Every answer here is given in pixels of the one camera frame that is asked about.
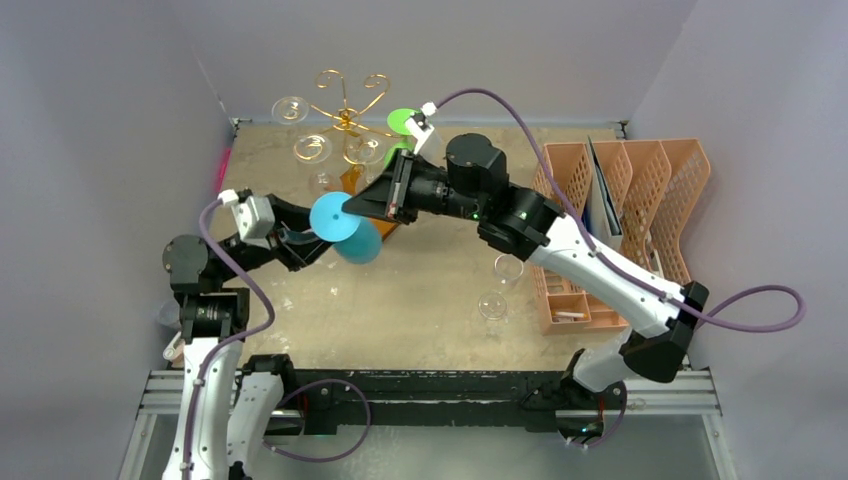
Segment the clear wine glass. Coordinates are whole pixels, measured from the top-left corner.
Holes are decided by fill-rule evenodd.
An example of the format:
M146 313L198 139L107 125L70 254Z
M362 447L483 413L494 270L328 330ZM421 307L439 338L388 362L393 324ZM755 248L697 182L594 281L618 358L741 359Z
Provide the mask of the clear wine glass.
M388 144L381 135L361 134L346 147L345 155L353 167L354 192L359 193L382 173Z
M271 118L282 125L294 125L304 121L311 111L311 104L302 97L286 96L271 107Z
M332 142L323 134L304 135L294 143L299 175L314 199L341 189L339 174L331 162L332 150Z
M524 263L515 256L501 254L493 261L493 280L478 299L478 313L486 322L505 321L509 314L508 294L524 275Z

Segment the blue plastic goblet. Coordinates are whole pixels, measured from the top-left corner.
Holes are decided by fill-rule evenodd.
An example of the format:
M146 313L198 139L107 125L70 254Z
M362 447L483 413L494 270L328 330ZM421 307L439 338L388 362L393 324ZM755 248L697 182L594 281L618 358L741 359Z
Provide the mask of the blue plastic goblet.
M319 197L310 209L310 228L347 262L367 264L380 254L382 236L368 218L343 210L350 199L350 194L340 191Z

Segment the green plastic goblet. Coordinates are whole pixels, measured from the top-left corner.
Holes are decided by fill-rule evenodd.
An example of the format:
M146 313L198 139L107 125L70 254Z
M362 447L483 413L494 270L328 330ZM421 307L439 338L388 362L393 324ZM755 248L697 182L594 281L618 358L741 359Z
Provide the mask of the green plastic goblet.
M396 150L412 151L415 148L416 139L406 127L406 121L419 112L419 109L414 108L398 108L388 114L387 125L399 137L399 140L387 149L384 155L383 168L390 164Z

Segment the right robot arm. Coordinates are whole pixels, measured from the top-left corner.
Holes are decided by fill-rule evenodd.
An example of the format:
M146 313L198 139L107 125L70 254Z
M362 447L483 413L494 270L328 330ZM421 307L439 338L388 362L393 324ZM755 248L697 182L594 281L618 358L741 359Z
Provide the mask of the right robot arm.
M667 281L585 237L576 215L536 190L510 181L506 154L477 133L446 147L443 167L409 150L343 203L371 219L410 224L419 212L473 220L495 250L552 271L612 308L626 332L577 352L561 381L564 399L584 407L609 386L634 376L670 383L691 343L708 291Z

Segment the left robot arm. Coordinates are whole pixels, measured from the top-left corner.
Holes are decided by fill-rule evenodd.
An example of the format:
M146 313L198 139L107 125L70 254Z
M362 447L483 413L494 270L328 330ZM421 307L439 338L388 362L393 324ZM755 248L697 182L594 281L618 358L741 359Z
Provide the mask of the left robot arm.
M178 305L183 384L164 479L243 479L260 440L259 418L297 399L286 356L249 372L259 393L236 400L238 361L247 338L276 319L250 271L271 262L297 272L330 247L312 231L311 211L274 194L226 190L204 207L199 232L173 238L163 267Z

